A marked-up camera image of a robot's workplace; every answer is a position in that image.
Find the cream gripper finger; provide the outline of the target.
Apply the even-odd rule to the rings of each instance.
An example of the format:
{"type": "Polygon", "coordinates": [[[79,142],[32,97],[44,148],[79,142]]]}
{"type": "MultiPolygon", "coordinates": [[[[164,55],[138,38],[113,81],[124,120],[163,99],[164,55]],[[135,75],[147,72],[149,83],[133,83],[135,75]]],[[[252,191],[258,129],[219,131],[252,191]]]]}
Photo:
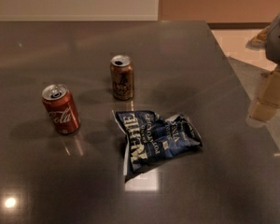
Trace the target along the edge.
{"type": "Polygon", "coordinates": [[[256,122],[269,121],[280,109],[280,65],[260,74],[247,117],[256,122]]]}
{"type": "Polygon", "coordinates": [[[256,36],[251,39],[253,46],[264,46],[266,43],[266,37],[269,32],[269,27],[262,29],[256,36]]]}

